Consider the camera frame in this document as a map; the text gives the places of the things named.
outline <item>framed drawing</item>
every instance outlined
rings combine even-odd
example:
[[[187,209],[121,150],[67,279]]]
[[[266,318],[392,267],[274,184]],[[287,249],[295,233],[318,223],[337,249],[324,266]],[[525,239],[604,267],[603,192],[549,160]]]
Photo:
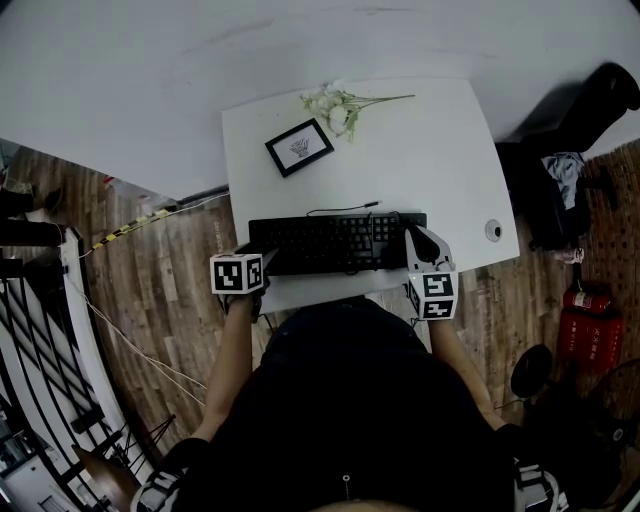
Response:
[[[334,151],[315,119],[266,142],[265,146],[284,178]]]

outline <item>black cloth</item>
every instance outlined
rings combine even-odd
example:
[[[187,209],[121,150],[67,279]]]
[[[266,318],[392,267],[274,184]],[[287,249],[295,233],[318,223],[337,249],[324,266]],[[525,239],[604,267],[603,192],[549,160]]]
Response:
[[[511,511],[513,459],[501,437],[405,322],[357,299],[285,322],[213,441],[184,441],[163,466],[189,463],[180,511],[305,511],[347,499]]]

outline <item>red fire extinguisher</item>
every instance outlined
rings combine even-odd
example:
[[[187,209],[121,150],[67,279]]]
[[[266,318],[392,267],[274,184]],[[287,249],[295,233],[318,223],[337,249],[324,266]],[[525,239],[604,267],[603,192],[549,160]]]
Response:
[[[609,307],[611,299],[608,295],[567,290],[562,302],[566,308],[577,308],[594,315],[600,315]]]

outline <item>shoe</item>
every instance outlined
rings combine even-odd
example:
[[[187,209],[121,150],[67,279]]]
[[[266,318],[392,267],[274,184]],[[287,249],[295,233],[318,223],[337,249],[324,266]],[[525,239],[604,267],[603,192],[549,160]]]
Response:
[[[44,207],[49,213],[55,213],[60,207],[63,197],[63,189],[59,188],[51,192],[44,200]]]

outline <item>flower stem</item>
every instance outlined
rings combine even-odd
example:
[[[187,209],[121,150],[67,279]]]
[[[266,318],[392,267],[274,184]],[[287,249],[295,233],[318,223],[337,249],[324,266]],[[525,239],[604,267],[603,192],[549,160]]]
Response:
[[[384,103],[385,101],[391,101],[391,100],[399,100],[402,98],[414,98],[415,94],[411,94],[409,96],[396,96],[395,98],[377,98],[373,101],[371,101],[371,103],[367,103],[366,105],[362,105],[360,107],[360,110],[362,110],[363,108],[367,108],[370,107],[371,105],[375,105],[376,103]]]
[[[402,98],[415,98],[416,95],[415,94],[406,94],[404,96],[391,96],[389,98],[361,98],[360,96],[356,96],[355,98],[351,99],[350,101],[391,101],[391,100],[399,100]]]

